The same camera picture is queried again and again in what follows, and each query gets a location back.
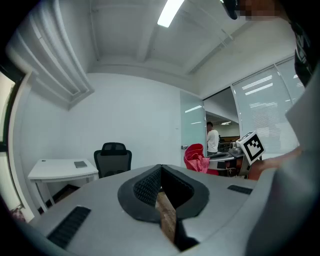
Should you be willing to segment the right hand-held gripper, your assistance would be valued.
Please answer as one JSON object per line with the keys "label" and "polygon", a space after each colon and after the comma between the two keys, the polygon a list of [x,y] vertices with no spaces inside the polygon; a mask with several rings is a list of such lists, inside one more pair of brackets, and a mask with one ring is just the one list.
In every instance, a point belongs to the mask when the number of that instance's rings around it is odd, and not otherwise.
{"label": "right hand-held gripper", "polygon": [[209,156],[209,170],[215,170],[220,176],[248,178],[252,165],[262,158],[265,148],[258,133],[248,132],[235,142],[231,142],[226,152]]}

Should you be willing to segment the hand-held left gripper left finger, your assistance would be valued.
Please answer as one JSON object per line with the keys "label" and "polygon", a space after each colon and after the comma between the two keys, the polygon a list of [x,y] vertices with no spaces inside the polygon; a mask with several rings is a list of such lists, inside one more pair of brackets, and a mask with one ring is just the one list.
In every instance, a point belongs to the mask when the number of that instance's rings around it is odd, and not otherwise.
{"label": "hand-held left gripper left finger", "polygon": [[160,212],[156,209],[161,177],[162,166],[157,164],[120,186],[118,202],[133,219],[147,223],[161,222]]}

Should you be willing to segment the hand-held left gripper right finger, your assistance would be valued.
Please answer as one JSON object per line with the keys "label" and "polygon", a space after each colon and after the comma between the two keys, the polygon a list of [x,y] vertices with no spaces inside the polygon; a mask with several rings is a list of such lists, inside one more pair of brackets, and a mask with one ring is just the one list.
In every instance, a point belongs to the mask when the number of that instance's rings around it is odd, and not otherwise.
{"label": "hand-held left gripper right finger", "polygon": [[209,189],[203,183],[168,165],[161,166],[161,186],[178,220],[198,216],[209,202]]}

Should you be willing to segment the red cloth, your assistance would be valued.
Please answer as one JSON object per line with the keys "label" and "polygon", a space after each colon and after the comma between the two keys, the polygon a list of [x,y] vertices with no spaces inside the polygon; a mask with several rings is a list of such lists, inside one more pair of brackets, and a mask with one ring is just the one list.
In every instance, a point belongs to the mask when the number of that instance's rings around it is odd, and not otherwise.
{"label": "red cloth", "polygon": [[210,158],[203,154],[204,147],[200,143],[190,145],[184,153],[184,163],[188,170],[218,176],[219,172],[210,169]]}

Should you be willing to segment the black office chair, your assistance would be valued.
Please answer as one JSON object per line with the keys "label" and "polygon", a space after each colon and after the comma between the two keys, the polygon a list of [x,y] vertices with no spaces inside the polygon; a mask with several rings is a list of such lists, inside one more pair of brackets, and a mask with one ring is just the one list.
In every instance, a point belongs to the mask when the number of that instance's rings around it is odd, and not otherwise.
{"label": "black office chair", "polygon": [[100,179],[131,170],[132,152],[123,143],[106,142],[93,155]]}

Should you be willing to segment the person's right forearm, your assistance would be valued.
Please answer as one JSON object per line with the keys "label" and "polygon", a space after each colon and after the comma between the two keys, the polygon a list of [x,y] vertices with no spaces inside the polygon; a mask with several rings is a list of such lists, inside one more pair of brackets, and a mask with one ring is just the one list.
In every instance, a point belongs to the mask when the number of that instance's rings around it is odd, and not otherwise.
{"label": "person's right forearm", "polygon": [[299,156],[301,153],[302,148],[298,146],[297,148],[286,154],[277,157],[267,158],[264,160],[257,160],[251,166],[250,172],[248,174],[248,179],[257,181],[263,171],[268,169],[279,168],[284,162]]}

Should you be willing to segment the frosted glass door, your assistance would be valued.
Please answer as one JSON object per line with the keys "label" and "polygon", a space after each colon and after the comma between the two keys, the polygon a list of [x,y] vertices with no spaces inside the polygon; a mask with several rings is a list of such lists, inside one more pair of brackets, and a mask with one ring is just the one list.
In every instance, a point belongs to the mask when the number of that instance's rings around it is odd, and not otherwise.
{"label": "frosted glass door", "polygon": [[[203,100],[184,91],[180,91],[181,114],[181,146],[193,144],[203,145],[203,154],[207,154],[206,113]],[[185,150],[181,149],[181,166],[184,162]]]}

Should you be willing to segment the white desk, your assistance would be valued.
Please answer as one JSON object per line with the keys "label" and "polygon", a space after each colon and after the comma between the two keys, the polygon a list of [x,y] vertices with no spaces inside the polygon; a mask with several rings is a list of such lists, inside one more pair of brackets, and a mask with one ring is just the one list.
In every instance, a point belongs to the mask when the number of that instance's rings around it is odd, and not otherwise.
{"label": "white desk", "polygon": [[[76,168],[74,162],[84,161],[87,167]],[[34,165],[28,175],[31,182],[35,197],[41,207],[46,212],[48,207],[43,195],[40,192],[39,185],[43,184],[46,192],[49,192],[48,183],[67,182],[73,180],[86,179],[89,183],[91,180],[99,179],[99,172],[87,159],[40,159]]]}

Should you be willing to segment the person's black shirt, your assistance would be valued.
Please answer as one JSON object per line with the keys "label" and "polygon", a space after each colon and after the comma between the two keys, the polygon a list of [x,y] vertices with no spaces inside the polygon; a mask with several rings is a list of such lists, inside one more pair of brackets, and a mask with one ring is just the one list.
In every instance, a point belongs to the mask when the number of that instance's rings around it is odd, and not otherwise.
{"label": "person's black shirt", "polygon": [[310,20],[293,19],[290,21],[295,35],[296,49],[294,69],[306,87],[320,61],[320,35]]}

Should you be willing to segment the long ceiling light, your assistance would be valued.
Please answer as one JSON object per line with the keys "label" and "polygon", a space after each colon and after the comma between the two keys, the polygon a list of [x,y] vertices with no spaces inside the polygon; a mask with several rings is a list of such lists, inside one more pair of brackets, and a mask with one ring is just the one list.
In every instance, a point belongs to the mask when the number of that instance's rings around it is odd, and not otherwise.
{"label": "long ceiling light", "polygon": [[185,0],[167,0],[158,18],[159,26],[168,28]]}

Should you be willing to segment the dark framed window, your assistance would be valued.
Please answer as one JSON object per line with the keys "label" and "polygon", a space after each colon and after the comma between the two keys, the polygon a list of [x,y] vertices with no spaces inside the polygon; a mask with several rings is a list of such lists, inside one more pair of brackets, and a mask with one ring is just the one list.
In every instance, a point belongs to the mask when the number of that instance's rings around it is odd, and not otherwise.
{"label": "dark framed window", "polygon": [[0,152],[6,150],[9,101],[15,82],[0,70]]}

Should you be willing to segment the glass wall with white blinds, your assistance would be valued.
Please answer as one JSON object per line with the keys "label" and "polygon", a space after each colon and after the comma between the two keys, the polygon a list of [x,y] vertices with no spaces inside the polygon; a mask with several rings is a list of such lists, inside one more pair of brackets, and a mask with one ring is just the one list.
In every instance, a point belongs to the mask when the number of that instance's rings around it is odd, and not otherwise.
{"label": "glass wall with white blinds", "polygon": [[232,84],[240,131],[256,131],[266,154],[282,155],[298,147],[286,113],[305,88],[293,57],[275,63]]}

